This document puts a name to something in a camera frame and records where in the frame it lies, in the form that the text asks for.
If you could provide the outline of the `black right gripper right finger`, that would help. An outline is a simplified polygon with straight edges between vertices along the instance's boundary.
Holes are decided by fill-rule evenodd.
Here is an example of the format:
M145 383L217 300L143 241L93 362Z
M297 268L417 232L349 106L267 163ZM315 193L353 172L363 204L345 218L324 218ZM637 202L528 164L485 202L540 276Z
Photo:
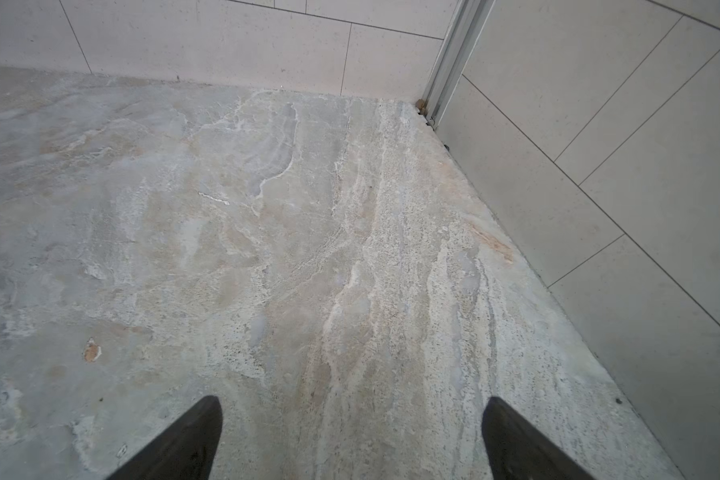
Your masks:
M481 433L494 479L594 479L501 397L489 399Z

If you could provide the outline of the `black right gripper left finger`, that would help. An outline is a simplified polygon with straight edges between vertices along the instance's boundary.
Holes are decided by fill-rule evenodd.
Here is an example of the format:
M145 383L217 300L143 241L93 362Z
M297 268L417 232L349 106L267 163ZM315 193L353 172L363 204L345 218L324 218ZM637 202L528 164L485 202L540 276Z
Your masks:
M208 480L223 429L217 396L205 396L109 476L115 479Z

